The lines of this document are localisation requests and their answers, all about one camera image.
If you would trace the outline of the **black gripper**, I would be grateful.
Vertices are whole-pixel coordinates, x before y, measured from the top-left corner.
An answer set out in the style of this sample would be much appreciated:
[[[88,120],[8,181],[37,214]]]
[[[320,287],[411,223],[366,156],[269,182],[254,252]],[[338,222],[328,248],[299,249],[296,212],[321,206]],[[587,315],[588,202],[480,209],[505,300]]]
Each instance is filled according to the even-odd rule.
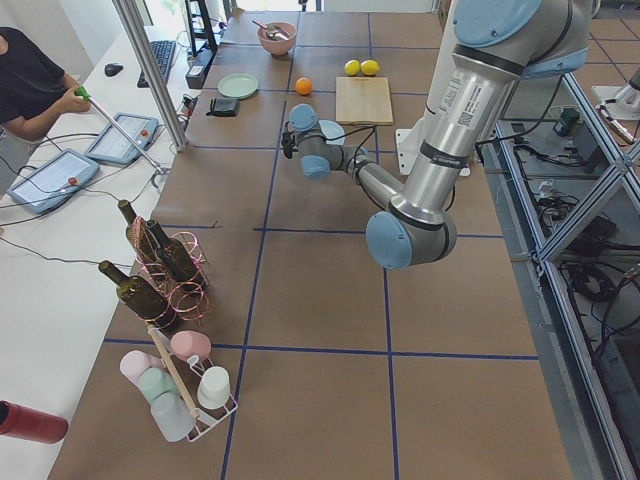
[[[296,152],[296,133],[289,126],[289,121],[286,121],[281,134],[280,145],[284,156],[286,158],[292,158]]]

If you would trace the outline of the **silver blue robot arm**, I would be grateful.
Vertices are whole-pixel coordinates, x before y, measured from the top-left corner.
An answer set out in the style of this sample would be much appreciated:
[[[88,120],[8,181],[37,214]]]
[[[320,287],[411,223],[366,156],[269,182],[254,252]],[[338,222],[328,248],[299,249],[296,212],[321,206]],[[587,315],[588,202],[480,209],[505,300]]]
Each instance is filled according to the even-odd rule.
[[[457,231],[445,210],[475,145],[496,124],[498,110],[521,79],[559,76],[587,58],[589,1],[459,1],[448,19],[455,43],[453,70],[443,79],[437,108],[426,123],[405,182],[372,161],[361,147],[329,145],[308,104],[289,114],[306,177],[350,175],[381,210],[366,226],[371,256],[387,269],[439,261]]]

